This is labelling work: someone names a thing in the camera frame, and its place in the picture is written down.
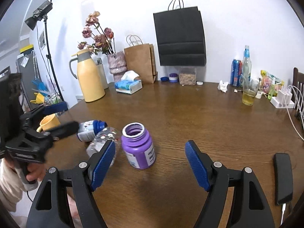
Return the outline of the person's left hand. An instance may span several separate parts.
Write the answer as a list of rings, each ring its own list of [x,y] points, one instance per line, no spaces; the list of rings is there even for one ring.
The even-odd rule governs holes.
[[[4,158],[7,165],[12,169],[13,172],[17,172],[14,167],[14,162],[11,158]],[[31,181],[42,181],[46,174],[46,167],[44,164],[37,163],[29,163],[27,166],[28,174],[26,175],[26,179]]]

